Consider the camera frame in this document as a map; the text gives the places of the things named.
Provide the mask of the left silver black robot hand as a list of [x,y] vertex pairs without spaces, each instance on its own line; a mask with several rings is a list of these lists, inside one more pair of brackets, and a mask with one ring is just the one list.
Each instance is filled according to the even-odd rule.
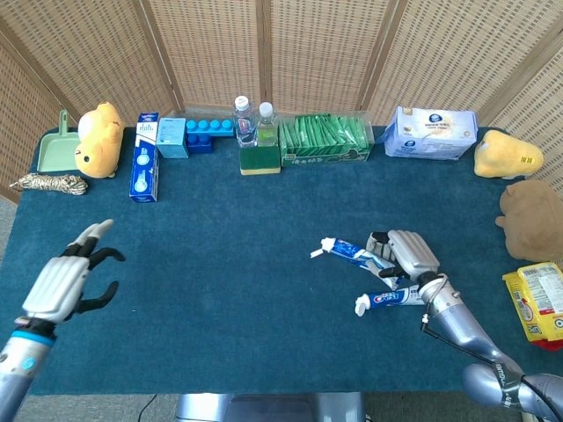
[[95,249],[112,226],[112,219],[93,223],[44,265],[22,305],[27,318],[61,324],[75,314],[104,308],[115,297],[120,286],[117,281],[111,282],[100,297],[84,298],[85,282],[97,265],[106,258],[125,260],[114,248]]

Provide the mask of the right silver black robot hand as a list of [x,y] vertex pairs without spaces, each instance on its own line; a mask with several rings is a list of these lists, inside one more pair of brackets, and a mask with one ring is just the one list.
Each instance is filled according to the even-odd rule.
[[424,286],[439,279],[440,263],[416,232],[397,229],[372,232],[366,251],[374,255],[365,262],[368,270],[391,291],[411,283]]

